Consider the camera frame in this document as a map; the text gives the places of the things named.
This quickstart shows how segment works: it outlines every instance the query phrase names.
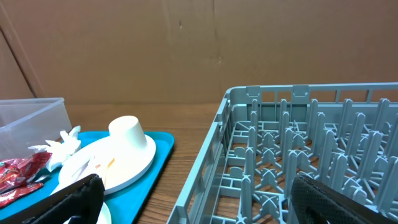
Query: wooden surface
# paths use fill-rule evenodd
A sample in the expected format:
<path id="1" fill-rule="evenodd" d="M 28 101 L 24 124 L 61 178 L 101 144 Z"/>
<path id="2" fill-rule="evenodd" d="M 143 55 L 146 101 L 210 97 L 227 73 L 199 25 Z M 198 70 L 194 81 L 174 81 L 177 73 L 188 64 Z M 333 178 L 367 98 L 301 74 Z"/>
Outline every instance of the wooden surface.
<path id="1" fill-rule="evenodd" d="M 173 154 L 139 217 L 138 223 L 165 223 L 195 162 L 219 104 L 66 105 L 72 126 L 82 131 L 108 130 L 119 116 L 134 115 L 145 131 L 174 135 Z"/>

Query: brown cardboard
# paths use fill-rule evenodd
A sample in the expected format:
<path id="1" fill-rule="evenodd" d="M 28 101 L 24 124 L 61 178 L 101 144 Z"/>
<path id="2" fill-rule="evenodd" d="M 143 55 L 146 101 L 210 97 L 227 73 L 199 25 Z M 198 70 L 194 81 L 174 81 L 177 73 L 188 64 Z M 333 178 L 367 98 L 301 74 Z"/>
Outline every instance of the brown cardboard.
<path id="1" fill-rule="evenodd" d="M 2 32 L 0 32 L 0 80 L 0 100 L 33 98 Z"/>
<path id="2" fill-rule="evenodd" d="M 0 26 L 36 95 L 69 103 L 219 102 L 236 85 L 398 81 L 395 0 L 0 7 Z"/>

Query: snack wrapper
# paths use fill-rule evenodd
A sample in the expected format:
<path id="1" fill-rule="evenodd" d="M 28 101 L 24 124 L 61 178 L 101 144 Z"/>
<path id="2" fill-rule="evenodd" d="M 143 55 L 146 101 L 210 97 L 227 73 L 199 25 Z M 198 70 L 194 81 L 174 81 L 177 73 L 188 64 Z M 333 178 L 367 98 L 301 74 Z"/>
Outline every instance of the snack wrapper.
<path id="1" fill-rule="evenodd" d="M 0 194 L 0 208 L 9 205 L 10 203 L 16 201 L 20 197 L 27 195 L 39 188 L 43 187 L 43 183 L 33 183 L 28 184 L 24 187 L 19 187 L 14 190 L 10 190 L 6 193 Z"/>
<path id="2" fill-rule="evenodd" d="M 0 194 L 31 183 L 51 155 L 49 152 L 39 152 L 24 159 L 0 161 Z"/>

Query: dish rack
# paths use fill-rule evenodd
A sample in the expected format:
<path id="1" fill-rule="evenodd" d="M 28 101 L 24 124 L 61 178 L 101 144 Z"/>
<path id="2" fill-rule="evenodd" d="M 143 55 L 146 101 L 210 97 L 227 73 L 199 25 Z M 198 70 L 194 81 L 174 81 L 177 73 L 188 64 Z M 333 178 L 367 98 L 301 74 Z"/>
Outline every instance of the dish rack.
<path id="1" fill-rule="evenodd" d="M 298 223 L 297 173 L 398 221 L 398 103 L 373 102 L 386 90 L 398 83 L 229 89 L 168 223 Z M 364 100 L 342 98 L 351 92 Z M 238 200 L 236 216 L 217 213 L 221 197 Z"/>

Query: crumpled paper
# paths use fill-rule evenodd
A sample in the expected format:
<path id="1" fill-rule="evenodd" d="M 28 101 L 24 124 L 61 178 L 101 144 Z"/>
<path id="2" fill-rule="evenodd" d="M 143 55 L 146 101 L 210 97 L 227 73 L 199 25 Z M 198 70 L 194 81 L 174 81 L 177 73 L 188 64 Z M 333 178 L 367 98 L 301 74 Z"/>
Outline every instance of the crumpled paper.
<path id="1" fill-rule="evenodd" d="M 48 145 L 31 146 L 28 149 L 34 150 L 35 153 L 42 151 L 51 152 L 52 156 L 45 167 L 52 172 L 56 168 L 63 166 L 66 160 L 80 150 L 81 141 L 77 139 L 79 132 L 80 126 L 74 127 L 69 134 L 66 131 L 61 131 L 62 143 L 45 140 Z"/>

